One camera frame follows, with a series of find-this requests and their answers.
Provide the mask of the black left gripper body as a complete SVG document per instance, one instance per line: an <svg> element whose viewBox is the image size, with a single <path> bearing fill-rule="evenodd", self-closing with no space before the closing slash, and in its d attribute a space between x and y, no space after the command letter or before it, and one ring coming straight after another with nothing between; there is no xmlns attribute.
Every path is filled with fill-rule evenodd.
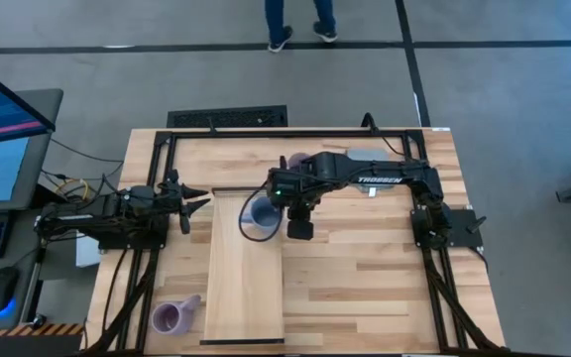
<svg viewBox="0 0 571 357"><path fill-rule="evenodd" d="M167 177L159 184L166 208L179 217L179 227L182 234L190 233L190 223L187 206L183 202L183 192L178 183L179 174L176 169L168 171Z"/></svg>

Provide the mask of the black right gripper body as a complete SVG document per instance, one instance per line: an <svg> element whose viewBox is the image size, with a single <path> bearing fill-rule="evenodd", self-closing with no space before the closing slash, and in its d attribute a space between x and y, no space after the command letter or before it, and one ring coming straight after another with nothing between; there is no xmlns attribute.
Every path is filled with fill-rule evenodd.
<svg viewBox="0 0 571 357"><path fill-rule="evenodd" d="M308 182L301 166L290 169L272 168L268 173L268 198L279 209L286 209L288 238L309 241L314 236L311 222L313 209L303 190Z"/></svg>

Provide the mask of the blue-grey ceramic mug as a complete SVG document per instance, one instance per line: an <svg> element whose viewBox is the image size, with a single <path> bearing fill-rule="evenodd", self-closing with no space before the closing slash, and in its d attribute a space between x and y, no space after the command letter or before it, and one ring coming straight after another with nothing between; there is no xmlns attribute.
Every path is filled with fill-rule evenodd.
<svg viewBox="0 0 571 357"><path fill-rule="evenodd" d="M253 223L261 229L274 229L282 218L281 211L272 205L267 197L260 197L253 201L250 209Z"/></svg>

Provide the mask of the wooden shelf with black legs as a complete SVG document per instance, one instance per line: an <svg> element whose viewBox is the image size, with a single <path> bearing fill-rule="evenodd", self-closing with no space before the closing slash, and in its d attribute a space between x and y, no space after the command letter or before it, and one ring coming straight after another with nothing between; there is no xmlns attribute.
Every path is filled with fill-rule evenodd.
<svg viewBox="0 0 571 357"><path fill-rule="evenodd" d="M204 346L285 342L283 234L250 220L247 189L215 189Z"/></svg>

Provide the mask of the black floor vent grille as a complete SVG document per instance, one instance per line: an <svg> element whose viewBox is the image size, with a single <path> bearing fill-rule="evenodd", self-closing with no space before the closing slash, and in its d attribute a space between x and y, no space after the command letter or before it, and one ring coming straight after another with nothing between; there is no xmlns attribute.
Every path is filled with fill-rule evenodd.
<svg viewBox="0 0 571 357"><path fill-rule="evenodd" d="M285 105L170 111L168 128L287 127Z"/></svg>

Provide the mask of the white box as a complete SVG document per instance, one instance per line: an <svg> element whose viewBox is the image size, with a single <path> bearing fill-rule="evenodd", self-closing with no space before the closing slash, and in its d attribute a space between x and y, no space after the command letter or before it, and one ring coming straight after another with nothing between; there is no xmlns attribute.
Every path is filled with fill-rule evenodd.
<svg viewBox="0 0 571 357"><path fill-rule="evenodd" d="M77 232L75 240L75 266L77 268L86 268L98 265L101 259L98 246L99 243L97 240Z"/></svg>

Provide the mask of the lavender ceramic mug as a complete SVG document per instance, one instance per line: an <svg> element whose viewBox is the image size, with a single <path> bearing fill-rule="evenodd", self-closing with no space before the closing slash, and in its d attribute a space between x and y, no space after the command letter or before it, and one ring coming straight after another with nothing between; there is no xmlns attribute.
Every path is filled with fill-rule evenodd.
<svg viewBox="0 0 571 357"><path fill-rule="evenodd" d="M152 313L152 327L159 334L186 334L193 325L195 312L200 303L200 295L194 295L182 301L162 302Z"/></svg>

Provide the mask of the person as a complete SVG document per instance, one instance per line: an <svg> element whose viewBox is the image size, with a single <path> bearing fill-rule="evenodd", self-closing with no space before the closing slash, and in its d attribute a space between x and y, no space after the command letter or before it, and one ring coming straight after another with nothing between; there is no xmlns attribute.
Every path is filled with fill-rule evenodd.
<svg viewBox="0 0 571 357"><path fill-rule="evenodd" d="M314 34L322 42L331 44L338 38L333 0L313 0L317 20L313 23ZM284 23L285 0L265 0L265 17L268 26L268 51L279 53L291 39L293 29Z"/></svg>

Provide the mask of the orange black hazard tape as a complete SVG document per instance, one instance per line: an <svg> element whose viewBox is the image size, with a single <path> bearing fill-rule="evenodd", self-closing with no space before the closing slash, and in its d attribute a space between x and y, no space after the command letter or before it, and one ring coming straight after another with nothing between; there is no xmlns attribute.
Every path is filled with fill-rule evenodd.
<svg viewBox="0 0 571 357"><path fill-rule="evenodd" d="M81 335L83 325L79 323L49 323L34 329L30 325L18 325L11 329L0 329L0 337L26 336L69 336Z"/></svg>

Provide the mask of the black mouse with blue light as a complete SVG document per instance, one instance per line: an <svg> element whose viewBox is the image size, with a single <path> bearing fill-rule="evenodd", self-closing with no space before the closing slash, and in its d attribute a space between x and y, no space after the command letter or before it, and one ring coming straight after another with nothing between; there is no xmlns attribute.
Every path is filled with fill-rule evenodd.
<svg viewBox="0 0 571 357"><path fill-rule="evenodd" d="M19 270L15 266L0 269L0 313L11 305L19 276Z"/></svg>

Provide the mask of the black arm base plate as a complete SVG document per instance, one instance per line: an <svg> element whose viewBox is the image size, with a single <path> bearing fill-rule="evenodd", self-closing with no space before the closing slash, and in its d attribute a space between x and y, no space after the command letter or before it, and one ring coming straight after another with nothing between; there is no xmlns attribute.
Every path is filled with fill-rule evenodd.
<svg viewBox="0 0 571 357"><path fill-rule="evenodd" d="M134 236L103 234L95 237L100 250L156 250L167 244L167 234L149 232Z"/></svg>
<svg viewBox="0 0 571 357"><path fill-rule="evenodd" d="M410 213L415 245L433 250L439 250L443 247L482 247L480 226L486 219L486 216L477 217L474 210L453 209L449 214L451 228L444 237L441 237L435 233L425 209L414 210Z"/></svg>

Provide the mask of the black aluminium table frame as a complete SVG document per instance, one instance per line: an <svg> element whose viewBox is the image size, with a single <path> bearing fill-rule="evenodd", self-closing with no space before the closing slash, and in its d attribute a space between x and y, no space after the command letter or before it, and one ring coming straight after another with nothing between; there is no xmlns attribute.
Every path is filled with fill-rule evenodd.
<svg viewBox="0 0 571 357"><path fill-rule="evenodd" d="M120 178L122 187L156 186L176 169L178 181L207 190L210 201L182 234L170 217L167 244L148 252L102 255L82 356L508 354L485 264L468 248L415 245L410 213L425 209L405 184L375 197L353 184L322 195L311 212L314 236L283 234L285 342L204 346L210 239L215 189L249 189L268 197L268 171L287 167L295 153L345 154L383 149L388 161L426 161L437 169L444 202L469 209L452 136L436 129L274 128L136 129ZM186 334L157 333L151 316L165 301L201 296Z"/></svg>

